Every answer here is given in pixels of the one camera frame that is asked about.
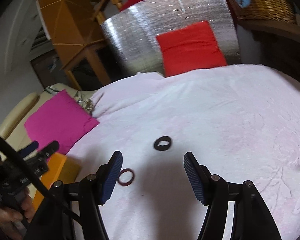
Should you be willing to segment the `person left hand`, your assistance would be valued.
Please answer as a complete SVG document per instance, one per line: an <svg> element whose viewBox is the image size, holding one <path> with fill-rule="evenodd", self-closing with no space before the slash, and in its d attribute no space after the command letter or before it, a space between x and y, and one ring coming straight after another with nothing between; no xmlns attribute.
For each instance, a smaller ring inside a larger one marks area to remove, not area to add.
<svg viewBox="0 0 300 240"><path fill-rule="evenodd" d="M32 203L32 198L29 196L29 189L26 187L24 189L25 198L21 204L21 208L24 211L22 215L16 210L5 207L0 209L0 227L10 239L20 240L23 239L23 236L14 226L16 222L21 222L23 218L27 218L27 221L30 223L34 217L35 209Z"/></svg>

